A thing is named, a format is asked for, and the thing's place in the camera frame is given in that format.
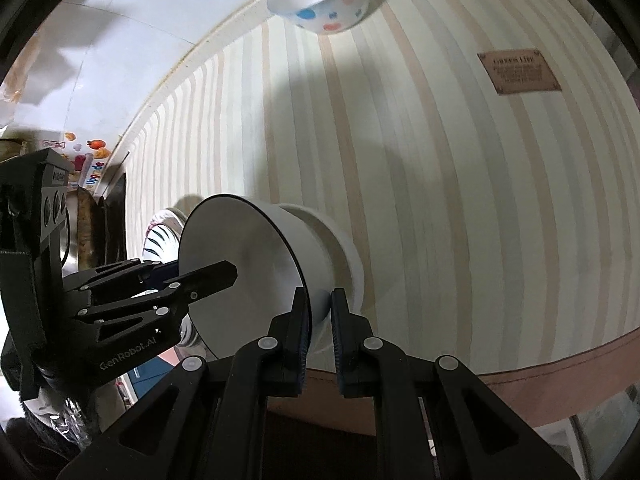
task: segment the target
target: striped table surface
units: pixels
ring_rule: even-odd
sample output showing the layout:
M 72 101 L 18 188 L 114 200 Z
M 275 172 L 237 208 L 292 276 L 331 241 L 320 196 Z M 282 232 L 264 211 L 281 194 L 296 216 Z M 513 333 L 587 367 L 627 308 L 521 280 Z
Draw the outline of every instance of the striped table surface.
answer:
M 126 160 L 129 254 L 156 210 L 231 192 L 351 234 L 363 313 L 409 354 L 498 372 L 638 327 L 640 114 L 578 12 L 371 7 L 333 36 L 270 18 L 169 95 Z M 478 53 L 512 48 L 541 50 L 562 91 L 499 96 Z

